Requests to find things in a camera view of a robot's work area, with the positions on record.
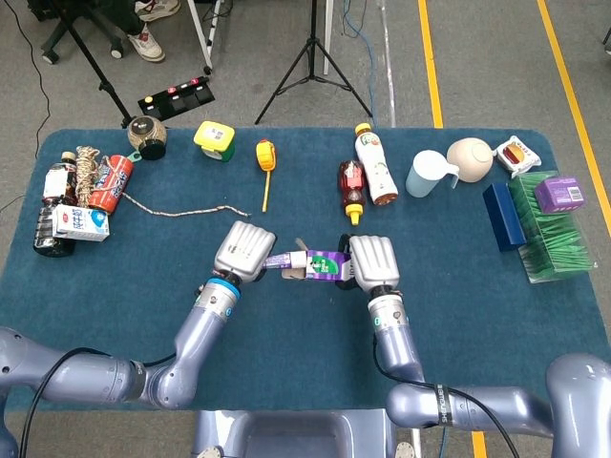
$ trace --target red can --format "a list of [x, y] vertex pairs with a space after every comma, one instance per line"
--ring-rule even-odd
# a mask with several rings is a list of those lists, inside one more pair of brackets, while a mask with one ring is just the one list
[[99, 176], [89, 199], [89, 206], [112, 214], [134, 170], [134, 164], [125, 156], [110, 156], [100, 164]]

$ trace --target blue ring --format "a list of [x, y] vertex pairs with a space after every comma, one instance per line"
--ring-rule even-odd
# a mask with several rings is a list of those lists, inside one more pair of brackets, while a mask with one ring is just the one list
[[231, 284], [229, 281], [219, 279], [218, 277], [213, 277], [208, 280], [208, 283], [214, 283], [219, 284], [220, 286], [224, 286], [229, 291], [231, 291], [238, 299], [242, 296], [242, 294], [240, 294], [240, 290], [236, 288], [233, 284]]

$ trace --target tripod stand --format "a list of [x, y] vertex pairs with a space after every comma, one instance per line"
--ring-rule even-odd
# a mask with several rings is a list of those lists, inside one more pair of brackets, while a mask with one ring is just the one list
[[76, 45], [78, 45], [78, 48], [80, 48], [85, 58], [88, 60], [89, 64], [94, 69], [94, 72], [97, 74], [97, 77], [100, 80], [99, 89], [101, 91], [106, 91], [106, 93], [108, 93], [108, 95], [115, 102], [116, 107], [118, 108], [118, 110], [121, 112], [121, 115], [123, 116], [123, 120], [121, 121], [121, 126], [123, 127], [123, 129], [125, 129], [129, 125], [129, 123], [132, 121], [133, 117], [127, 111], [127, 108], [125, 108], [125, 105], [123, 105], [123, 102], [116, 94], [115, 88], [113, 87], [111, 82], [106, 78], [106, 75], [104, 74], [102, 69], [99, 68], [99, 66], [97, 65], [97, 62], [95, 62], [94, 57], [87, 49], [87, 46], [85, 46], [85, 43], [81, 39], [78, 32], [74, 29], [72, 22], [66, 16], [66, 12], [63, 11], [61, 6], [57, 4], [57, 0], [51, 0], [49, 2], [49, 6], [53, 10], [53, 12], [57, 14], [57, 16], [59, 16], [59, 20], [62, 22], [62, 24], [64, 24], [64, 26], [66, 27], [66, 30], [70, 33], [70, 35], [73, 36], [73, 39], [76, 42]]
[[[265, 112], [269, 108], [269, 105], [271, 105], [271, 102], [274, 101], [274, 98], [276, 98], [276, 95], [284, 94], [289, 89], [294, 88], [295, 86], [298, 86], [300, 84], [305, 84], [306, 82], [310, 80], [317, 81], [319, 83], [332, 84], [334, 86], [337, 86], [338, 88], [342, 88], [344, 91], [348, 91], [349, 93], [352, 93], [354, 97], [356, 97], [356, 99], [359, 101], [359, 103], [361, 104], [365, 112], [368, 114], [368, 116], [372, 117], [371, 111], [369, 110], [368, 106], [365, 104], [365, 102], [359, 96], [359, 94], [356, 93], [356, 91], [354, 90], [352, 85], [349, 83], [349, 81], [346, 79], [346, 77], [344, 76], [340, 68], [337, 66], [335, 61], [332, 59], [332, 57], [329, 55], [329, 53], [325, 50], [325, 48], [321, 44], [321, 40], [316, 36], [316, 4], [317, 4], [317, 0], [312, 0], [310, 32], [309, 32], [309, 37], [306, 40], [304, 47], [299, 52], [299, 54], [297, 54], [297, 57], [291, 64], [290, 68], [288, 69], [288, 72], [286, 72], [286, 74], [284, 75], [284, 78], [280, 82], [278, 87], [276, 88], [276, 91], [274, 91], [274, 93], [271, 95], [269, 100], [267, 100], [267, 103], [263, 107], [263, 110], [259, 114], [259, 117], [257, 117], [255, 124], [259, 124], [259, 121], [261, 121], [261, 118], [263, 117], [263, 115], [265, 115]], [[326, 78], [322, 78], [321, 76], [314, 74], [314, 59], [316, 56], [316, 48], [321, 50], [323, 55], [328, 59], [331, 66], [335, 69], [335, 72], [337, 72], [337, 74], [340, 75], [340, 78], [342, 78], [342, 80], [344, 81], [344, 84], [337, 83], [335, 81], [330, 81]], [[303, 77], [299, 81], [296, 81], [292, 84], [289, 84], [288, 86], [283, 87], [284, 83], [286, 82], [290, 74], [293, 73], [293, 70], [295, 70], [297, 63], [300, 61], [300, 59], [306, 52], [307, 52], [307, 65], [308, 65], [307, 76]]]

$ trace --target black cable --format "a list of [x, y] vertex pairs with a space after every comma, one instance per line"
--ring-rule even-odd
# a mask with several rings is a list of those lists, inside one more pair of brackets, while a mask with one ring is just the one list
[[212, 10], [214, 5], [215, 4], [213, 3], [208, 7], [208, 10], [206, 10], [206, 12], [201, 17], [201, 22], [211, 21], [215, 17], [228, 17], [231, 11], [233, 10], [233, 0], [231, 0], [231, 5], [227, 9], [225, 9], [225, 11], [219, 11], [219, 14], [212, 14], [211, 17], [206, 17], [208, 13]]
[[4, 0], [4, 3], [7, 5], [7, 7], [9, 7], [9, 10], [11, 10], [12, 15], [15, 16], [15, 22], [17, 23], [17, 29], [19, 29], [21, 36], [24, 37], [24, 39], [28, 42], [28, 45], [30, 46], [30, 60], [32, 61], [32, 65], [34, 65], [34, 69], [38, 73], [38, 86], [40, 87], [40, 92], [45, 96], [45, 99], [47, 100], [47, 116], [40, 123], [40, 126], [36, 130], [36, 151], [34, 152], [34, 158], [38, 158], [38, 148], [40, 147], [40, 131], [45, 126], [49, 118], [51, 117], [51, 101], [49, 100], [49, 96], [45, 92], [45, 88], [43, 88], [42, 86], [42, 74], [38, 70], [38, 66], [36, 65], [36, 62], [34, 62], [34, 47], [32, 46], [32, 42], [30, 41], [28, 36], [23, 32], [23, 29], [21, 28], [21, 23], [19, 22], [19, 16], [17, 16], [17, 13], [12, 8], [9, 1]]
[[[429, 388], [429, 389], [435, 391], [435, 385], [434, 384], [427, 384], [425, 382], [416, 382], [416, 381], [413, 381], [413, 380], [403, 379], [401, 377], [395, 377], [394, 375], [389, 374], [386, 370], [384, 370], [382, 368], [382, 366], [380, 365], [380, 362], [378, 361], [377, 347], [378, 347], [378, 340], [375, 337], [375, 334], [373, 334], [373, 362], [375, 363], [375, 367], [378, 369], [378, 371], [382, 375], [384, 375], [385, 377], [387, 377], [387, 378], [389, 378], [391, 380], [394, 380], [395, 382], [399, 382], [400, 384], [422, 386], [424, 388]], [[484, 406], [479, 400], [477, 400], [471, 394], [465, 393], [464, 391], [461, 391], [459, 389], [455, 389], [455, 388], [452, 388], [452, 387], [449, 387], [449, 386], [447, 386], [447, 389], [448, 389], [449, 393], [451, 393], [451, 394], [453, 394], [455, 396], [462, 396], [463, 398], [471, 401], [476, 406], [481, 408], [483, 410], [483, 412], [490, 417], [490, 419], [493, 421], [493, 423], [498, 428], [498, 431], [503, 436], [503, 439], [505, 439], [505, 442], [507, 443], [507, 447], [509, 447], [509, 450], [514, 455], [514, 458], [519, 458], [519, 455], [517, 454], [516, 446], [512, 442], [511, 437], [509, 437], [509, 434], [507, 433], [507, 431], [505, 430], [503, 425], [498, 421], [498, 419], [495, 417], [495, 415], [492, 413], [491, 410], [489, 410], [486, 406]]]
[[59, 367], [62, 364], [64, 364], [66, 361], [68, 361], [72, 356], [82, 354], [82, 353], [89, 353], [92, 355], [110, 356], [102, 351], [95, 350], [93, 348], [87, 348], [83, 346], [83, 347], [75, 348], [74, 350], [70, 350], [68, 353], [64, 354], [61, 358], [59, 358], [59, 360], [57, 360], [57, 363], [55, 363], [53, 367], [49, 369], [49, 372], [47, 372], [47, 375], [45, 375], [44, 379], [42, 380], [40, 386], [36, 390], [34, 397], [32, 399], [32, 404], [30, 405], [30, 409], [28, 410], [28, 414], [26, 415], [26, 422], [23, 426], [23, 431], [21, 431], [21, 444], [19, 446], [19, 458], [26, 458], [26, 455], [28, 453], [28, 440], [30, 438], [30, 429], [32, 427], [32, 419], [34, 417], [34, 412], [36, 411], [38, 402], [40, 402], [40, 398], [42, 397], [42, 394], [45, 391], [45, 388], [51, 381], [52, 376], [55, 374], [55, 372], [57, 372], [57, 369], [59, 369]]
[[171, 355], [166, 356], [165, 358], [161, 358], [160, 360], [156, 360], [156, 361], [152, 361], [150, 363], [143, 363], [142, 365], [144, 367], [154, 367], [156, 365], [160, 365], [163, 363], [167, 363], [168, 361], [170, 361], [172, 358], [174, 358], [176, 356], [176, 353], [172, 353]]
[[348, 13], [350, 12], [351, 2], [352, 0], [348, 0], [348, 7], [344, 10], [344, 15], [342, 16], [342, 34], [349, 38], [358, 38], [359, 33], [361, 32], [365, 24], [365, 13], [367, 12], [367, 0], [365, 0], [365, 5], [363, 5], [363, 13], [361, 14], [361, 25], [359, 26], [358, 30], [355, 30], [354, 35], [350, 35], [349, 33], [346, 32], [346, 16], [348, 16]]
[[19, 200], [20, 198], [22, 198], [24, 195], [22, 194], [21, 196], [17, 196], [16, 198], [14, 198], [13, 200], [11, 200], [9, 203], [7, 203], [6, 205], [4, 205], [3, 207], [0, 208], [0, 213], [4, 212], [7, 208], [9, 208], [11, 205], [13, 205], [17, 200]]

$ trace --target white jug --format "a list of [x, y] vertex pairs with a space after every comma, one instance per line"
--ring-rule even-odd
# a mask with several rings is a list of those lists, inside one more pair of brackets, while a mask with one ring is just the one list
[[405, 187], [415, 198], [423, 198], [445, 175], [453, 175], [452, 187], [458, 182], [458, 166], [450, 164], [442, 154], [433, 150], [418, 153], [413, 159]]

